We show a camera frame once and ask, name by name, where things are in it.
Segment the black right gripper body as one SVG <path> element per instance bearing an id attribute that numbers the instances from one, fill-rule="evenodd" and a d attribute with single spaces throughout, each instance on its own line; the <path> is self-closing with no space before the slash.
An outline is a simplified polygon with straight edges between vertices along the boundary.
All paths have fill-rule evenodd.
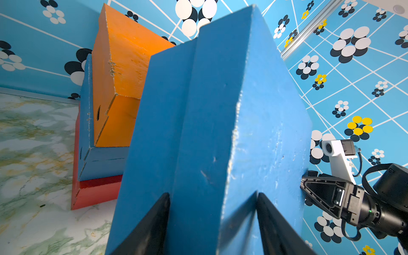
<path id="1" fill-rule="evenodd" d="M 365 190 L 351 182 L 337 182 L 334 192 L 333 217 L 343 219 L 353 226 L 360 222 L 361 208 Z"/>

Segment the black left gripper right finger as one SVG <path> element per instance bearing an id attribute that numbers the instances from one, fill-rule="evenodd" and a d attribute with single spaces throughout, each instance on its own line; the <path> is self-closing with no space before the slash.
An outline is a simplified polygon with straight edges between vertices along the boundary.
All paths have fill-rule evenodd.
<path id="1" fill-rule="evenodd" d="M 256 203 L 265 255 L 315 255 L 264 193 Z"/>

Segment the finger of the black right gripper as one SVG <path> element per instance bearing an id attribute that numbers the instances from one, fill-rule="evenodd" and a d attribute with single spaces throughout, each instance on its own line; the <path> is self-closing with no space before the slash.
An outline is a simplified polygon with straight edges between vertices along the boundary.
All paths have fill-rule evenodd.
<path id="1" fill-rule="evenodd" d="M 341 218 L 347 181 L 332 176 L 303 176 L 300 188 L 314 205 L 334 218 Z"/>

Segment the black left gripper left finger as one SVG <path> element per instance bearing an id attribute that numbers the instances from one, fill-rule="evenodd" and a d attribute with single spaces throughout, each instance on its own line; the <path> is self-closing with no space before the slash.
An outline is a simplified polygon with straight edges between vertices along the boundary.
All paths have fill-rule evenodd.
<path id="1" fill-rule="evenodd" d="M 163 255 L 170 212 L 170 194 L 163 193 L 145 217 L 112 252 L 114 255 Z"/>

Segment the blue shoebox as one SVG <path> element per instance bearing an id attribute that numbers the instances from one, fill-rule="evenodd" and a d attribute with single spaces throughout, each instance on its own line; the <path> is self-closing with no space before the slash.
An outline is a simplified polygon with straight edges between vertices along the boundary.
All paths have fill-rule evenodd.
<path id="1" fill-rule="evenodd" d="M 106 253 L 170 194 L 164 255 L 264 255 L 264 193 L 300 236 L 312 123 L 251 5 L 155 54 Z"/>
<path id="2" fill-rule="evenodd" d="M 88 181 L 122 175 L 128 147 L 96 147 L 94 145 L 94 112 L 92 87 L 92 55 L 83 62 L 84 81 L 79 106 L 78 180 Z"/>

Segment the orange shoebox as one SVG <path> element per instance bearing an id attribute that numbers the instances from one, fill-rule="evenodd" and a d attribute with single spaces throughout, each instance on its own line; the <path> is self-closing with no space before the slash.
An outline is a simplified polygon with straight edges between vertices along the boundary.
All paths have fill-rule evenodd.
<path id="1" fill-rule="evenodd" d="M 94 144 L 128 147 L 151 56 L 173 44 L 104 4 L 92 51 Z"/>

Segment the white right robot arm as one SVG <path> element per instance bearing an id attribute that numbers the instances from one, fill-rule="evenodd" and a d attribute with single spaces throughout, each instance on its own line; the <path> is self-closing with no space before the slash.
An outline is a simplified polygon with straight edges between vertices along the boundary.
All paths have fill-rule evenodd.
<path id="1" fill-rule="evenodd" d="M 377 239 L 396 237 L 402 254 L 408 252 L 408 170 L 397 164 L 367 169 L 362 185 L 309 171 L 300 188 L 306 199 L 332 218 L 341 220 L 345 238 L 357 242 L 369 228 Z"/>

